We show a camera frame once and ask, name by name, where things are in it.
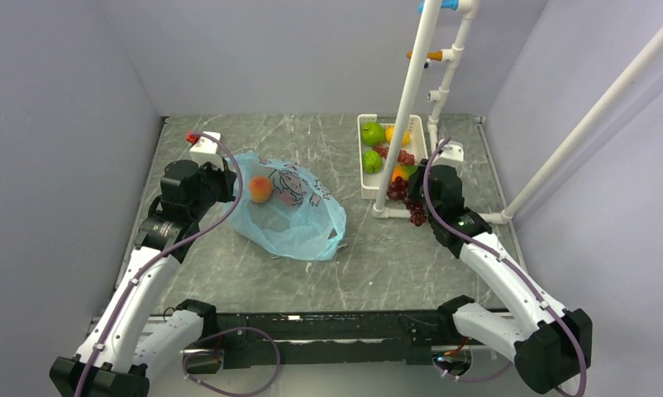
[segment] blue pipe cap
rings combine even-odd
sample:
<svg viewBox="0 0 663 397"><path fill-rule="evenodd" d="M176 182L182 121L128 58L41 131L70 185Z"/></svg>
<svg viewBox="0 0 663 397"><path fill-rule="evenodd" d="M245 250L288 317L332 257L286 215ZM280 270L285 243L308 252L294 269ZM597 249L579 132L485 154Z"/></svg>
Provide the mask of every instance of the blue pipe cap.
<svg viewBox="0 0 663 397"><path fill-rule="evenodd" d="M441 8L450 8L451 10L455 11L458 9L458 0L444 0L441 2ZM424 11L424 2L419 4L418 11L420 14L422 11Z"/></svg>

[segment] white wall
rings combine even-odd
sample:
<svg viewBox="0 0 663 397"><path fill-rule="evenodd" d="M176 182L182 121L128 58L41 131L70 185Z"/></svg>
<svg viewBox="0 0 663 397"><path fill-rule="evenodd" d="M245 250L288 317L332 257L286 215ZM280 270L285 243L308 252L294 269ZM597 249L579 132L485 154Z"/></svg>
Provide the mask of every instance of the white wall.
<svg viewBox="0 0 663 397"><path fill-rule="evenodd" d="M397 112L418 0L101 0L160 114ZM446 112L485 115L546 0L484 0ZM456 38L441 13L433 50ZM444 65L425 72L415 112Z"/></svg>
<svg viewBox="0 0 663 397"><path fill-rule="evenodd" d="M662 24L663 2L548 2L488 115L508 201ZM663 54L515 224L594 321L587 395L663 396Z"/></svg>
<svg viewBox="0 0 663 397"><path fill-rule="evenodd" d="M0 0L0 397L56 396L112 293L159 118L93 0Z"/></svg>

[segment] peach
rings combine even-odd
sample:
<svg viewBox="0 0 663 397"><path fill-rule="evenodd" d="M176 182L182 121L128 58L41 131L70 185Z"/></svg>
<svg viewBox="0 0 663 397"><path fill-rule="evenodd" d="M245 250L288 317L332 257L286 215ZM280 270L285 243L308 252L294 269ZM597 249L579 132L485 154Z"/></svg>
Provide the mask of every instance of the peach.
<svg viewBox="0 0 663 397"><path fill-rule="evenodd" d="M265 176L255 176L249 181L251 201L254 203L265 203L273 193L273 182Z"/></svg>

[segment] white pvc pipe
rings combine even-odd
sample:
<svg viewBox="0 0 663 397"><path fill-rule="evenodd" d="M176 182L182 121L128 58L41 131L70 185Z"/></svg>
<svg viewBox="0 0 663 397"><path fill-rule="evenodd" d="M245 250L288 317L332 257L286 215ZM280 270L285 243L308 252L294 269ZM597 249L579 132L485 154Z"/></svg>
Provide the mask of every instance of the white pvc pipe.
<svg viewBox="0 0 663 397"><path fill-rule="evenodd" d="M533 175L524 189L517 197L499 214L499 223L509 222L514 213L534 194L541 184L558 168L565 158L582 142L582 139L592 129L592 127L602 118L602 116L616 103L627 88L631 86L634 80L638 79L643 70L663 49L663 26L653 36L653 38L643 47L641 52L636 55L631 63L623 70L612 85L607 88L601 98L594 106L582 117L582 120L573 128L572 132L566 137L563 143L558 146L546 163Z"/></svg>
<svg viewBox="0 0 663 397"><path fill-rule="evenodd" d="M471 2L470 11L463 15L463 19L460 21L460 26L458 27L456 41L451 46L454 58L453 60L449 61L448 65L446 66L446 73L443 75L441 87L438 89L441 97L434 104L432 115L429 116L429 121L427 123L427 130L429 132L429 151L434 151L436 149L436 144L438 143L438 130L436 125L439 122L441 110L444 106L446 106L448 93L451 91L451 81L453 81L453 75L456 73L458 65L460 65L460 58L462 57L463 49L465 48L465 39L468 37L470 25L473 21L473 18L477 14L479 7L480 0L473 0Z"/></svg>
<svg viewBox="0 0 663 397"><path fill-rule="evenodd" d="M407 78L404 80L402 98L400 98L398 114L395 118L395 133L390 142L383 175L380 178L378 196L375 198L375 204L373 205L373 215L376 217L382 217L385 210L385 199L388 193L388 186L390 185L390 178L397 164L404 131L407 129L409 113L412 111L414 98L417 96L419 80L422 78L422 71L424 70L424 60L427 58L426 54L429 52L429 45L432 43L434 27L436 27L436 20L439 17L440 9L441 0L426 0L424 2L424 9L419 18L417 38L414 40L414 47L412 49L412 58L409 60Z"/></svg>

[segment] marble floor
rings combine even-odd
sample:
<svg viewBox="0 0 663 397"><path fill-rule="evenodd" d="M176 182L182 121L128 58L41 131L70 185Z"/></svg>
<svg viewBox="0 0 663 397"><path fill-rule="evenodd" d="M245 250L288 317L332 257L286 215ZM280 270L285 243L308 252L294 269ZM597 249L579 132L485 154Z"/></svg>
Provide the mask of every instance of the marble floor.
<svg viewBox="0 0 663 397"><path fill-rule="evenodd" d="M346 210L344 243L330 261L306 262L271 255L226 223L198 239L163 293L154 313L184 299L198 299L220 312L434 309L467 294L487 308L503 305L488 286L440 246L428 225L379 220L372 201L360 198L357 114L194 115L169 117L155 153L145 202L159 193L164 167L188 158L188 130L220 132L235 154L256 151L266 158L297 161L315 174ZM440 137L463 144L459 169L466 205L478 212L501 209L495 179L471 115L444 115ZM139 222L146 216L140 213ZM221 213L215 206L202 225ZM507 227L496 233L517 257Z"/></svg>

